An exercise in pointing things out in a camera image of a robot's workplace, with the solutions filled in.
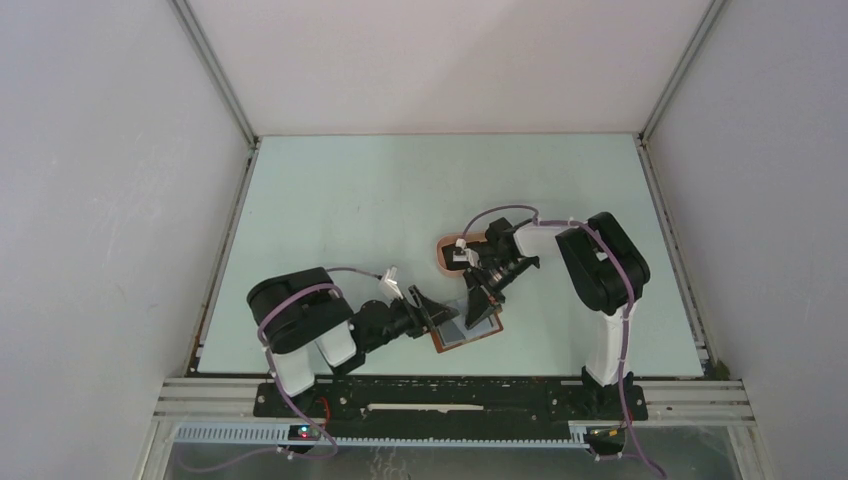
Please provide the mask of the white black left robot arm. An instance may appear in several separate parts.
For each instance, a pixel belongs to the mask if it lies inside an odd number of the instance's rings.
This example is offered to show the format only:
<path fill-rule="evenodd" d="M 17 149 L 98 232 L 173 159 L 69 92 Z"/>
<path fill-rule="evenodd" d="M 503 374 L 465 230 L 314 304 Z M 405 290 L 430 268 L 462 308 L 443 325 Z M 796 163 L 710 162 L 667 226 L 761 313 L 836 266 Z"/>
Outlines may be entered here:
<path fill-rule="evenodd" d="M 334 283 L 335 272 L 353 272 L 378 282 L 386 301 L 371 300 L 355 311 Z M 315 346 L 335 375 L 345 375 L 364 364 L 366 356 L 407 336 L 434 333 L 459 311 L 428 298 L 414 285 L 403 291 L 397 268 L 382 274 L 353 267 L 317 267 L 264 280 L 255 285 L 246 302 L 257 323 L 277 402 L 292 416 L 304 416 L 316 403 L 316 373 L 308 349 Z"/>

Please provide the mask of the pink oval plastic tray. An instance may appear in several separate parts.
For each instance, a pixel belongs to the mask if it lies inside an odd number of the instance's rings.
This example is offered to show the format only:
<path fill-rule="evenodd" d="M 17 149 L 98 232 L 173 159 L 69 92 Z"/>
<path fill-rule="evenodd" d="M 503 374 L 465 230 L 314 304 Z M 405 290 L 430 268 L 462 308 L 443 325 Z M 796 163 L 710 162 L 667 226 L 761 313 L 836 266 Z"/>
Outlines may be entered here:
<path fill-rule="evenodd" d="M 436 245 L 438 269 L 448 278 L 461 277 L 467 268 L 479 266 L 480 247 L 487 243 L 483 232 L 442 237 Z"/>

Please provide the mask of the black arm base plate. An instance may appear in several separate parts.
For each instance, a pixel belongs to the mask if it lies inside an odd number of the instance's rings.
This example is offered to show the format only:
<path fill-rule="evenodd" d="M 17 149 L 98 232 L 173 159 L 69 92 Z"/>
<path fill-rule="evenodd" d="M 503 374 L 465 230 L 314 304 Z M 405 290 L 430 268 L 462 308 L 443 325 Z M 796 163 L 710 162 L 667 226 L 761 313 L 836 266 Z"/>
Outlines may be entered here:
<path fill-rule="evenodd" d="M 321 375 L 287 405 L 271 380 L 256 390 L 258 418 L 294 418 L 301 410 L 328 421 L 331 436 L 400 440 L 569 440 L 570 425 L 645 421 L 643 389 L 577 377 Z"/>

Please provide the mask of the brown leather card holder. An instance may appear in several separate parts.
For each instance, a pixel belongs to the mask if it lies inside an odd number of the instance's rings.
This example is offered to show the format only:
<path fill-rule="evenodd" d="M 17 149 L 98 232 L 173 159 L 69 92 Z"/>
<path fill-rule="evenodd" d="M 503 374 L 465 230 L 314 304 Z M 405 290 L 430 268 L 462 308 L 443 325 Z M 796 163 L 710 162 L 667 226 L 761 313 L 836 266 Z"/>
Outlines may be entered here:
<path fill-rule="evenodd" d="M 462 299 L 453 300 L 447 306 L 456 310 L 457 314 L 449 321 L 442 323 L 431 333 L 434 348 L 437 353 L 442 354 L 457 349 L 466 344 L 481 340 L 503 331 L 502 322 L 497 313 L 482 320 L 474 327 L 465 325 L 467 313 L 467 301 Z"/>

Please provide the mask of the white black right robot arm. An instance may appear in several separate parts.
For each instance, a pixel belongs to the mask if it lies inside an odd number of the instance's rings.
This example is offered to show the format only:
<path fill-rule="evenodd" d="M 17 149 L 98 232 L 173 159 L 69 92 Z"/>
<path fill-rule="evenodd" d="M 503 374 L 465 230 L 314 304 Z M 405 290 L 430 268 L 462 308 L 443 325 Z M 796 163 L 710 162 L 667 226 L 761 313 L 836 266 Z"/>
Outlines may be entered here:
<path fill-rule="evenodd" d="M 467 288 L 465 325 L 473 328 L 499 311 L 504 290 L 542 258 L 559 254 L 580 301 L 602 316 L 595 352 L 584 370 L 594 381 L 581 392 L 585 411 L 606 418 L 622 403 L 616 384 L 628 374 L 630 320 L 650 280 L 643 255 L 609 212 L 586 221 L 542 220 L 537 212 L 518 224 L 491 222 L 480 240 L 468 229 L 442 246 L 447 271 Z"/>

